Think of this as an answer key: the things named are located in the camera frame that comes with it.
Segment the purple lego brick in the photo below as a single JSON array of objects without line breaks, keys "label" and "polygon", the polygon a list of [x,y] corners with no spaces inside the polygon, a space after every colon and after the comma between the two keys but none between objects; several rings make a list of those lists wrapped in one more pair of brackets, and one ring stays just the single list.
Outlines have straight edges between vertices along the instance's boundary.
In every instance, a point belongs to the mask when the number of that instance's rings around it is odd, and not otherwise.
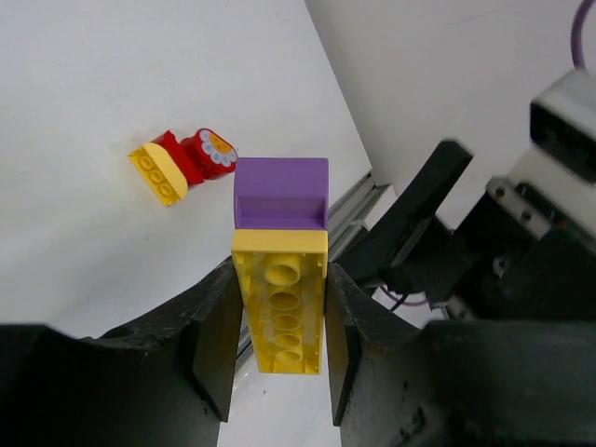
[{"label": "purple lego brick", "polygon": [[242,157],[234,179],[237,229],[326,230],[329,160]]}]

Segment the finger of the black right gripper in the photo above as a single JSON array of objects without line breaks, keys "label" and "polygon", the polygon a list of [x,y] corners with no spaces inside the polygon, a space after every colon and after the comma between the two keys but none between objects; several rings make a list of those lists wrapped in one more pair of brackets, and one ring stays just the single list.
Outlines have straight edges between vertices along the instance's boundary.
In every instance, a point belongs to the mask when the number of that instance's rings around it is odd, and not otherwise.
[{"label": "finger of the black right gripper", "polygon": [[436,211],[472,159],[456,140],[442,140],[394,204],[336,261],[362,289],[421,291],[406,268]]}]

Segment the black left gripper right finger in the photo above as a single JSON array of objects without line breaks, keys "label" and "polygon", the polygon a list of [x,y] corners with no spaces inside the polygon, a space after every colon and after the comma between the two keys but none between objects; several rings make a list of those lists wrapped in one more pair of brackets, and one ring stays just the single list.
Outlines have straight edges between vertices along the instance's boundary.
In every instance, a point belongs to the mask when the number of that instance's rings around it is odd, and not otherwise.
[{"label": "black left gripper right finger", "polygon": [[417,329],[328,268],[332,421],[344,446],[591,446],[591,323],[434,320]]}]

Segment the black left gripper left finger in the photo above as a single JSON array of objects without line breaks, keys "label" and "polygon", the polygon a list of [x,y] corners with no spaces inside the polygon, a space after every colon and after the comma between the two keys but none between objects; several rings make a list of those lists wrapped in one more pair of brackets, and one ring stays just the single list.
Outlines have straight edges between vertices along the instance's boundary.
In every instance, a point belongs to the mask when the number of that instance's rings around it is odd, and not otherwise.
[{"label": "black left gripper left finger", "polygon": [[229,415],[242,300],[221,262],[98,338],[1,328],[5,446],[214,446]]}]

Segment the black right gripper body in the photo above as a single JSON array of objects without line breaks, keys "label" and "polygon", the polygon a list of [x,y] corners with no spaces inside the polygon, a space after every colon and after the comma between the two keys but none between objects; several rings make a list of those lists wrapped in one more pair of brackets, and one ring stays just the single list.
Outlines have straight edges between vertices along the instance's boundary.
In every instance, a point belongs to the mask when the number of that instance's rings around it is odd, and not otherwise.
[{"label": "black right gripper body", "polygon": [[593,321],[595,238],[530,183],[494,177],[454,232],[433,223],[379,291],[392,311]]}]

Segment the long yellow lego plate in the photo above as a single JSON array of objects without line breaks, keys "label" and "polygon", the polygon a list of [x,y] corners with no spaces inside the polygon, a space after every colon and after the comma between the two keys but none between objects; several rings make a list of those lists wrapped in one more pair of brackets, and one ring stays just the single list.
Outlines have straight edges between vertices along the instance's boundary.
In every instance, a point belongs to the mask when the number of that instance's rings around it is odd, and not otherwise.
[{"label": "long yellow lego plate", "polygon": [[325,230],[234,232],[232,261],[260,372],[320,374],[328,248]]}]

